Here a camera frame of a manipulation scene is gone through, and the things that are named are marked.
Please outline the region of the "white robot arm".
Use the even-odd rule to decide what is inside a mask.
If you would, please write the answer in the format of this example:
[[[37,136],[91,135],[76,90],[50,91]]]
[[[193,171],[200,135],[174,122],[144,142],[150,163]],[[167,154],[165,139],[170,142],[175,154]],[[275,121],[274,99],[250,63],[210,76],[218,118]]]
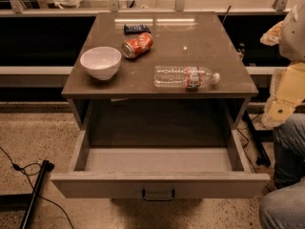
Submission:
[[[266,127],[283,124],[305,99],[305,0],[299,0],[283,21],[260,38],[264,45],[279,47],[282,57],[290,60],[284,70],[275,70],[270,97],[261,121]]]

